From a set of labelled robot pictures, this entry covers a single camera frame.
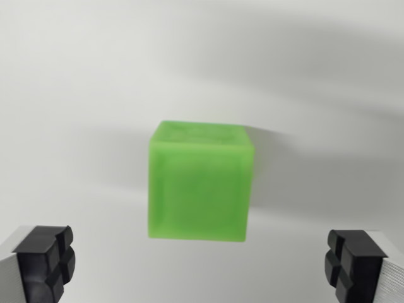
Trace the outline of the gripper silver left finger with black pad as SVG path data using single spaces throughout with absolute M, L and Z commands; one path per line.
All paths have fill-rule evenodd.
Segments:
M 1 243 L 1 302 L 59 302 L 76 257 L 70 226 L 22 225 Z

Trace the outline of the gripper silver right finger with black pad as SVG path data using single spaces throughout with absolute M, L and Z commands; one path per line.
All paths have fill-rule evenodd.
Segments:
M 330 230 L 324 258 L 341 303 L 403 302 L 403 253 L 378 230 Z

